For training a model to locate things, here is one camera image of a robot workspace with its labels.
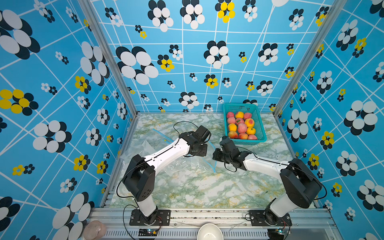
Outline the clear zip-top bag blue zipper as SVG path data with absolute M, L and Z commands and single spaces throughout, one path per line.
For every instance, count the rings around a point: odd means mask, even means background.
M 185 171 L 205 171 L 215 174 L 217 172 L 216 168 L 217 164 L 210 160 L 208 155 L 205 157 L 186 155 L 174 160 L 164 167 L 162 171 L 168 176 Z

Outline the pink red peach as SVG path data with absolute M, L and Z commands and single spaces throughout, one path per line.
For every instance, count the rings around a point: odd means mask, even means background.
M 248 126 L 244 123 L 239 123 L 238 124 L 238 133 L 239 134 L 244 134 L 247 132 Z

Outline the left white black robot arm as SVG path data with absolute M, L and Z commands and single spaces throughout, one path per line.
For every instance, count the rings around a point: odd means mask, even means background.
M 159 209 L 155 204 L 152 192 L 156 175 L 173 161 L 185 156 L 205 157 L 211 133 L 208 130 L 185 132 L 163 149 L 142 157 L 132 157 L 121 180 L 125 188 L 133 195 L 138 205 L 142 223 L 152 225 L 159 223 Z

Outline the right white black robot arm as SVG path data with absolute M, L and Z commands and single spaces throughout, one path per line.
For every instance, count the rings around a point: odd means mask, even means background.
M 276 162 L 257 156 L 251 151 L 216 149 L 213 160 L 235 169 L 258 172 L 277 179 L 285 192 L 274 198 L 262 212 L 249 211 L 253 226 L 292 226 L 290 212 L 297 208 L 308 209 L 324 188 L 318 178 L 299 159 Z

